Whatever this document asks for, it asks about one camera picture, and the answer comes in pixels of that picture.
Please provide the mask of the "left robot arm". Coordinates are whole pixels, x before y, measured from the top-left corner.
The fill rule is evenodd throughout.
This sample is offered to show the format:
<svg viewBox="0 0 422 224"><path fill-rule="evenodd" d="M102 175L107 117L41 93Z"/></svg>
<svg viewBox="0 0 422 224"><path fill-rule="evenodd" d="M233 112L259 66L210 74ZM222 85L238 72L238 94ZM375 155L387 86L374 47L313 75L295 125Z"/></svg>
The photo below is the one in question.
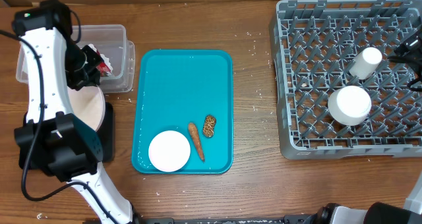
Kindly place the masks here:
<svg viewBox="0 0 422 224"><path fill-rule="evenodd" d="M100 54L72 39L75 13L59 0L15 14L10 37L20 42L28 72L29 103L23 125L14 131L24 172L39 169L75 189L101 223L140 223L103 165L107 147L96 129L79 119L69 90L99 86Z"/></svg>

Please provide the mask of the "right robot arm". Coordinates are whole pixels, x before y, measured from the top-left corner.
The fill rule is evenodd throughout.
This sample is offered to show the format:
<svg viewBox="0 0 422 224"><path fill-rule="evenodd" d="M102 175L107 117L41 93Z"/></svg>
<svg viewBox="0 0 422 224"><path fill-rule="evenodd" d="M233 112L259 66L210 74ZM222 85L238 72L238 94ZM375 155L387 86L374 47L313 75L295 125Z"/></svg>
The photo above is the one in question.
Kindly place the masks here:
<svg viewBox="0 0 422 224"><path fill-rule="evenodd" d="M421 81L421 30L416 31L401 43L394 55L388 60L393 63L405 63L416 73L417 78L407 83L412 92L421 88L414 84ZM335 203L323 206L319 211L306 218L304 224L421 224L421 179L418 179L403 208L397 208L382 202L374 203L368 210L351 209Z"/></svg>

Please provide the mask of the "red sauce packet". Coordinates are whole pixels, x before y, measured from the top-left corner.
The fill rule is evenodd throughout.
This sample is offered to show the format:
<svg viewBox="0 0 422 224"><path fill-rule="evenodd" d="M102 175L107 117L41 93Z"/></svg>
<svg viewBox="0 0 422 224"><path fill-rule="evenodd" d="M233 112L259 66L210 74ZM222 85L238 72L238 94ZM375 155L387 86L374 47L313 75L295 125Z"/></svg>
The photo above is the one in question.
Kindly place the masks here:
<svg viewBox="0 0 422 224"><path fill-rule="evenodd" d="M113 68L109 63L100 63L96 68L99 70L101 77L113 75Z"/></svg>

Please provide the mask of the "brown patterned food piece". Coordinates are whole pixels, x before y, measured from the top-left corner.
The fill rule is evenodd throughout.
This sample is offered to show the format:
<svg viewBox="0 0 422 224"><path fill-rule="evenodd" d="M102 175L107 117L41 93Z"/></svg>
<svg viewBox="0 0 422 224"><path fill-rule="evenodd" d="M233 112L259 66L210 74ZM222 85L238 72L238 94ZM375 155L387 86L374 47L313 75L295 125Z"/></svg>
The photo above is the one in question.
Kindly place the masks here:
<svg viewBox="0 0 422 224"><path fill-rule="evenodd" d="M214 135L214 128L216 126L216 118L212 115L207 115L202 128L202 133L205 137L211 138Z"/></svg>

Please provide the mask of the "white paper napkin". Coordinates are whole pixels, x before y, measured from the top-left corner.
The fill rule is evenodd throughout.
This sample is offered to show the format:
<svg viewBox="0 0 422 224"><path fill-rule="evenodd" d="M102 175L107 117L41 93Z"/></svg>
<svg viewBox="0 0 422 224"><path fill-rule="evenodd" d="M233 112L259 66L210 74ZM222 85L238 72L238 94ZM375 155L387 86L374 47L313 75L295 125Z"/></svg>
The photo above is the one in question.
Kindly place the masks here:
<svg viewBox="0 0 422 224"><path fill-rule="evenodd" d="M90 44L88 44L88 46L91 48L91 49L93 49L101 58L102 58L102 63L109 63L109 64L111 64L110 63L110 61L109 61L109 58L108 57L106 57L104 54L102 54L102 53L100 53L99 51L98 51L98 49L95 47L95 45L94 44L92 44L92 43L90 43Z"/></svg>

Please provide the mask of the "pale green bowl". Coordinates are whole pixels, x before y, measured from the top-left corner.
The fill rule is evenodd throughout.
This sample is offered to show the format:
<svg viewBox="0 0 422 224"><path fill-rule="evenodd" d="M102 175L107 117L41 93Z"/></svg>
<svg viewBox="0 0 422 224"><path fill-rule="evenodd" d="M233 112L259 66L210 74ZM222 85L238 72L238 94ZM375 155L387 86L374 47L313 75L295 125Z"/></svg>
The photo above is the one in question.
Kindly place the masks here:
<svg viewBox="0 0 422 224"><path fill-rule="evenodd" d="M369 94L358 86L346 86L333 92L328 98L331 117L347 126L362 123L369 114L372 101Z"/></svg>

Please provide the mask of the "white cup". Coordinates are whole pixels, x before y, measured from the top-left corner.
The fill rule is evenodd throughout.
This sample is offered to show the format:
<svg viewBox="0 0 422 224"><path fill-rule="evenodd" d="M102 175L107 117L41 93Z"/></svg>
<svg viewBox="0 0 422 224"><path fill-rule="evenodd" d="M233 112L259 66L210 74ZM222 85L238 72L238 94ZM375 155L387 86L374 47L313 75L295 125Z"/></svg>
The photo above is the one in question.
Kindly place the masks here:
<svg viewBox="0 0 422 224"><path fill-rule="evenodd" d="M350 75L364 80L374 73L382 61L382 53L375 47L367 47L353 60L355 63L349 70Z"/></svg>

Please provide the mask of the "large white dinner plate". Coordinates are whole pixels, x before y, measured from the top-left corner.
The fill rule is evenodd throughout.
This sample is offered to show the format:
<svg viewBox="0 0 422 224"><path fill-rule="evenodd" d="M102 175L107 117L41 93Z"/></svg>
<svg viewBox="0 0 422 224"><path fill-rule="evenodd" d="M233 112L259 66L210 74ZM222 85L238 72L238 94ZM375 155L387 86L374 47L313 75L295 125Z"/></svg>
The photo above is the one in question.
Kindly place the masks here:
<svg viewBox="0 0 422 224"><path fill-rule="evenodd" d="M85 124L98 131L106 113L106 101L101 88L86 86L80 90L68 88L74 114Z"/></svg>

